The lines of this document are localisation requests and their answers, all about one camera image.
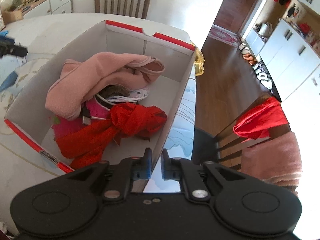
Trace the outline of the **brown scrunchie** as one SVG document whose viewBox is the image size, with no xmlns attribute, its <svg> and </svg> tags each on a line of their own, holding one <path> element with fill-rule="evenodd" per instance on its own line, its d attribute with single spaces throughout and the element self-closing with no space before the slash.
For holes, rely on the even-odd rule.
<svg viewBox="0 0 320 240">
<path fill-rule="evenodd" d="M 130 91 L 123 86 L 109 85 L 103 88 L 98 94 L 105 99 L 113 96 L 128 97 L 130 95 Z"/>
</svg>

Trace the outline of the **brown wooden door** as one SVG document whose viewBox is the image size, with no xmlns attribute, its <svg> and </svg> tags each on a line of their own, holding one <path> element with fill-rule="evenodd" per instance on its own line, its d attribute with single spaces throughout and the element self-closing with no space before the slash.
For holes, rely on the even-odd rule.
<svg viewBox="0 0 320 240">
<path fill-rule="evenodd" d="M 223 0 L 214 25 L 237 33 L 252 5 L 253 0 Z"/>
</svg>

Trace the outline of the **pink fabric garment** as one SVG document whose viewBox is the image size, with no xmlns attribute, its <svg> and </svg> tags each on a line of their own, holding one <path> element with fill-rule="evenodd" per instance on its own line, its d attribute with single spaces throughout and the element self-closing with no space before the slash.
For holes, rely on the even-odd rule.
<svg viewBox="0 0 320 240">
<path fill-rule="evenodd" d="M 60 78 L 49 88 L 45 108 L 68 120 L 80 115 L 83 102 L 106 86 L 137 90 L 155 82 L 165 66 L 151 56 L 101 52 L 84 62 L 67 59 Z"/>
</svg>

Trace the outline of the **white shoe cabinet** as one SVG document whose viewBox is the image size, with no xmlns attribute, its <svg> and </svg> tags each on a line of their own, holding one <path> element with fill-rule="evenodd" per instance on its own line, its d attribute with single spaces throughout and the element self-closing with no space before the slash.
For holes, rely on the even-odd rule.
<svg viewBox="0 0 320 240">
<path fill-rule="evenodd" d="M 319 0 L 264 0 L 245 42 L 285 101 L 319 67 Z"/>
</svg>

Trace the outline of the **red patterned doormat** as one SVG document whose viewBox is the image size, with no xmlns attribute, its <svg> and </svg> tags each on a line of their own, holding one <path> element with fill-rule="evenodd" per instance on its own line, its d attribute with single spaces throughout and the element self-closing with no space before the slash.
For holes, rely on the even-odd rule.
<svg viewBox="0 0 320 240">
<path fill-rule="evenodd" d="M 233 47 L 238 47 L 240 45 L 240 39 L 235 33 L 215 24 L 212 25 L 208 37 Z"/>
</svg>

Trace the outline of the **white drawer sideboard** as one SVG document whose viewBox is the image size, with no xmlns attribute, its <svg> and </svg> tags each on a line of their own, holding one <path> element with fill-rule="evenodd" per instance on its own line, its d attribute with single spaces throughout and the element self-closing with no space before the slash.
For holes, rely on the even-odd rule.
<svg viewBox="0 0 320 240">
<path fill-rule="evenodd" d="M 38 0 L 27 5 L 29 9 L 22 10 L 23 19 L 73 13 L 72 0 Z"/>
</svg>

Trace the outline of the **pink towel on chair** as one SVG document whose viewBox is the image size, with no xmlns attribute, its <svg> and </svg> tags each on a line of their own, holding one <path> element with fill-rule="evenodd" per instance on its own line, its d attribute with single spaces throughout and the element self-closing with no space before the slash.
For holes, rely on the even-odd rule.
<svg viewBox="0 0 320 240">
<path fill-rule="evenodd" d="M 302 160 L 295 133 L 242 150 L 241 172 L 269 184 L 297 187 Z"/>
</svg>

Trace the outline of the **dark wooden chair right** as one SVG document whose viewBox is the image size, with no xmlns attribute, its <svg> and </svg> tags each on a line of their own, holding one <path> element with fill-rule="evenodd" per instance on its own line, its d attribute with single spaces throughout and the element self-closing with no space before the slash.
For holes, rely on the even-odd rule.
<svg viewBox="0 0 320 240">
<path fill-rule="evenodd" d="M 247 141 L 255 146 L 290 131 L 289 122 L 279 100 L 269 94 L 263 94 L 215 136 L 218 143 L 217 152 L 220 154 Z"/>
</svg>

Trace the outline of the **red knotted cloth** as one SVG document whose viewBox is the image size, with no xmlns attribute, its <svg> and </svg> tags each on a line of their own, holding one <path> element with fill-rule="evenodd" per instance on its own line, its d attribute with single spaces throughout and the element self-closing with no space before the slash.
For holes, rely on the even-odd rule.
<svg viewBox="0 0 320 240">
<path fill-rule="evenodd" d="M 101 161 L 113 141 L 119 144 L 122 138 L 134 136 L 149 140 L 166 121 L 167 115 L 156 106 L 121 103 L 111 108 L 105 120 L 55 141 L 61 154 L 73 160 L 70 167 L 77 170 Z"/>
</svg>

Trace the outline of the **yellow plastic bag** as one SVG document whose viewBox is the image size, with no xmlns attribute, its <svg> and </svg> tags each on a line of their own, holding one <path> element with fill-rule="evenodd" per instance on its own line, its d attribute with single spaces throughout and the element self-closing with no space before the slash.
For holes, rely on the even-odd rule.
<svg viewBox="0 0 320 240">
<path fill-rule="evenodd" d="M 199 48 L 196 47 L 195 49 L 196 57 L 194 61 L 194 67 L 195 67 L 195 76 L 200 76 L 204 73 L 204 56 L 202 51 L 199 50 Z"/>
</svg>

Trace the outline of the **white patterned face mask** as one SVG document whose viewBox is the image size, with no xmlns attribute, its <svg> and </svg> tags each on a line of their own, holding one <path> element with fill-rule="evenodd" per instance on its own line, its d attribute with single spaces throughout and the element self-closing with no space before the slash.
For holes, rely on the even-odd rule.
<svg viewBox="0 0 320 240">
<path fill-rule="evenodd" d="M 129 96 L 116 95 L 106 100 L 112 103 L 139 102 L 146 99 L 149 96 L 149 92 L 150 88 L 146 86 L 141 89 L 131 90 Z"/>
</svg>

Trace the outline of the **white cardboard box red rim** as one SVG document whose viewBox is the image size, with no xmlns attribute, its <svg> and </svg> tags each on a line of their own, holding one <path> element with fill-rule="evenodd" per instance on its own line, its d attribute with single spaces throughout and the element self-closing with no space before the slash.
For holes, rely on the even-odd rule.
<svg viewBox="0 0 320 240">
<path fill-rule="evenodd" d="M 152 149 L 157 161 L 174 122 L 184 89 L 193 71 L 195 48 L 178 38 L 179 29 L 148 20 L 115 16 L 95 20 L 84 14 L 41 16 L 8 26 L 9 36 L 28 47 L 18 83 L 1 99 L 1 152 L 9 151 L 31 165 L 59 176 L 62 171 L 41 155 L 61 158 L 51 130 L 53 115 L 45 109 L 48 89 L 59 78 L 67 59 L 85 61 L 96 53 L 143 54 L 161 60 L 165 71 L 150 86 L 144 106 L 167 114 L 165 126 L 150 140 L 127 138 L 107 146 L 103 158 L 112 164 Z"/>
</svg>

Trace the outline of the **black white floor mat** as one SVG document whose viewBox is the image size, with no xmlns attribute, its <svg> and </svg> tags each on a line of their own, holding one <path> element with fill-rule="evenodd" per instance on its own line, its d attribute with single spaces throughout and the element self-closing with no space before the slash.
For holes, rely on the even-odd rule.
<svg viewBox="0 0 320 240">
<path fill-rule="evenodd" d="M 272 96 L 274 96 L 279 102 L 281 102 L 281 98 L 276 89 L 276 85 L 271 77 L 271 74 L 268 71 L 267 66 L 264 64 L 261 58 L 259 58 L 259 61 L 257 61 L 257 63 L 252 66 L 252 69 L 260 84 L 265 87 Z"/>
</svg>

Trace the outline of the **pink fuzzy plush toy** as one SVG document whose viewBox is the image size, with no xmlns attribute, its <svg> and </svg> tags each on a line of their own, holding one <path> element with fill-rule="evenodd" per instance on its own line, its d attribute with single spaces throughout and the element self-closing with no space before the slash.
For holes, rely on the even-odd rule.
<svg viewBox="0 0 320 240">
<path fill-rule="evenodd" d="M 96 96 L 82 104 L 80 115 L 74 120 L 54 116 L 52 129 L 55 139 L 75 133 L 88 125 L 105 120 L 112 106 Z"/>
</svg>

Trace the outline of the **red cloth on chair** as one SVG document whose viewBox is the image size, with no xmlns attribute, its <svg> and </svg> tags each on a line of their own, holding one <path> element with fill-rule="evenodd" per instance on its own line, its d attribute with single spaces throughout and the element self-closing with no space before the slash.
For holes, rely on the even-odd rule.
<svg viewBox="0 0 320 240">
<path fill-rule="evenodd" d="M 233 126 L 233 133 L 247 140 L 257 140 L 269 137 L 271 128 L 288 123 L 280 102 L 270 97 L 241 115 Z"/>
</svg>

